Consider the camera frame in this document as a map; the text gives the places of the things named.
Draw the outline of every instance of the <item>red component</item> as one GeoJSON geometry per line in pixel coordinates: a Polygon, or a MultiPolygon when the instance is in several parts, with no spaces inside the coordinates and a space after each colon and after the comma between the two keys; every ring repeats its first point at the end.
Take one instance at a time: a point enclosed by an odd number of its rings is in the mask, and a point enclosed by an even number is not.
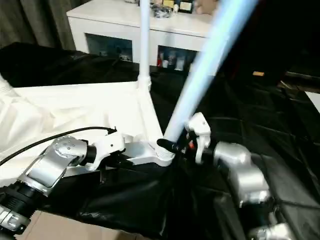
{"type": "Polygon", "coordinates": [[[157,67],[162,67],[162,60],[161,58],[158,56],[157,62],[156,62],[156,66],[157,67]]]}
{"type": "Polygon", "coordinates": [[[195,145],[194,145],[194,142],[193,142],[193,141],[189,142],[189,147],[190,147],[191,149],[194,149],[194,148],[195,148],[195,145]]]}

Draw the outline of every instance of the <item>white umbrella pole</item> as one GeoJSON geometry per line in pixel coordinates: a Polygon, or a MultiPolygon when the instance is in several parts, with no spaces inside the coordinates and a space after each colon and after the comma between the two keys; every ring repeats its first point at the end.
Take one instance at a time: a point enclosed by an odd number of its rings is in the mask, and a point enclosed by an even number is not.
{"type": "Polygon", "coordinates": [[[138,86],[151,86],[149,69],[150,0],[140,0],[140,64],[138,86]]]}
{"type": "MultiPolygon", "coordinates": [[[[257,2],[258,0],[221,0],[219,2],[208,40],[195,58],[193,71],[184,84],[166,128],[165,139],[172,142],[178,140],[185,123],[195,113],[200,100],[214,79],[214,76],[210,74],[213,70],[215,74],[218,71],[257,2]]],[[[160,158],[173,158],[173,154],[162,147],[157,147],[156,153],[160,158]]]]}

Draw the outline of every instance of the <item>white cabinet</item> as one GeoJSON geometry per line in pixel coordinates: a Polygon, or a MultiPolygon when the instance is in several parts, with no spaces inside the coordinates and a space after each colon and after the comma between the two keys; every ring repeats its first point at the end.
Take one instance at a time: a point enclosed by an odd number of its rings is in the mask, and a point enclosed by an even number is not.
{"type": "MultiPolygon", "coordinates": [[[[124,0],[92,0],[67,12],[73,40],[77,50],[96,54],[110,38],[121,39],[126,46],[125,55],[134,63],[140,62],[140,8],[124,0]]],[[[157,65],[159,46],[200,51],[210,28],[211,15],[188,13],[172,14],[170,18],[150,17],[150,62],[157,65]]]]}

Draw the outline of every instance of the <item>black cable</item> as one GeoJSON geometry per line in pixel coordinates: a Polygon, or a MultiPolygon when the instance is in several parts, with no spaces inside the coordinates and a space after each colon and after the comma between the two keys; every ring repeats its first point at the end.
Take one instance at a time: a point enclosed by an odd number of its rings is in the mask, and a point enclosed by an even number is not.
{"type": "Polygon", "coordinates": [[[36,141],[28,146],[25,146],[24,148],[21,148],[20,150],[10,154],[9,156],[7,156],[6,158],[4,158],[2,161],[0,161],[0,166],[2,166],[3,164],[5,164],[6,162],[8,162],[10,159],[14,158],[15,156],[27,151],[28,149],[31,149],[39,144],[43,144],[47,141],[68,135],[68,134],[73,134],[73,133],[77,133],[77,132],[82,132],[82,131],[86,131],[86,130],[92,130],[92,129],[101,129],[101,130],[107,130],[108,134],[114,133],[116,132],[116,130],[109,128],[109,127],[104,127],[104,126],[88,126],[88,127],[82,127],[82,128],[78,128],[78,129],[74,129],[74,130],[70,130],[70,131],[66,131],[63,133],[59,133],[47,138],[44,138],[42,140],[36,141]]]}

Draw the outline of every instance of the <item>item on shelf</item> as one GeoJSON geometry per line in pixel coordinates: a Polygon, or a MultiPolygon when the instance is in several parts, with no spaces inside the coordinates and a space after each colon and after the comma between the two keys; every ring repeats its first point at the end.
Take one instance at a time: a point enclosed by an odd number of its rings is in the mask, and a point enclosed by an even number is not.
{"type": "Polygon", "coordinates": [[[102,57],[107,57],[108,56],[108,51],[101,50],[101,51],[99,51],[99,55],[102,56],[102,57]]]}
{"type": "Polygon", "coordinates": [[[177,13],[179,11],[179,6],[180,6],[181,0],[174,0],[174,5],[173,5],[173,12],[177,13]]]}
{"type": "Polygon", "coordinates": [[[153,16],[157,19],[169,18],[172,13],[172,9],[170,7],[158,4],[153,4],[151,9],[153,11],[153,16]]]}
{"type": "Polygon", "coordinates": [[[179,1],[179,12],[192,14],[193,0],[181,0],[179,1]]]}
{"type": "Polygon", "coordinates": [[[174,70],[183,71],[185,66],[186,55],[179,55],[176,58],[176,65],[174,70]]]}
{"type": "Polygon", "coordinates": [[[119,58],[122,61],[132,62],[132,59],[130,58],[130,54],[127,54],[127,53],[120,53],[119,58]]]}
{"type": "Polygon", "coordinates": [[[175,69],[177,60],[177,51],[172,50],[168,55],[168,69],[175,69]]]}
{"type": "Polygon", "coordinates": [[[160,52],[159,55],[158,55],[158,59],[157,59],[157,62],[156,62],[156,66],[157,67],[162,67],[162,63],[164,61],[164,53],[163,52],[160,52]]]}
{"type": "Polygon", "coordinates": [[[213,14],[217,8],[217,0],[195,0],[194,7],[197,14],[213,14]]]}
{"type": "Polygon", "coordinates": [[[152,4],[158,4],[158,5],[162,5],[163,4],[163,0],[151,0],[152,4]]]}
{"type": "Polygon", "coordinates": [[[163,0],[163,5],[173,9],[174,5],[175,5],[175,1],[174,0],[163,0]]]}
{"type": "Polygon", "coordinates": [[[137,0],[124,0],[124,1],[130,4],[136,4],[138,2],[137,0]]]}
{"type": "Polygon", "coordinates": [[[162,67],[166,69],[168,67],[168,62],[168,60],[163,60],[162,67]]]}

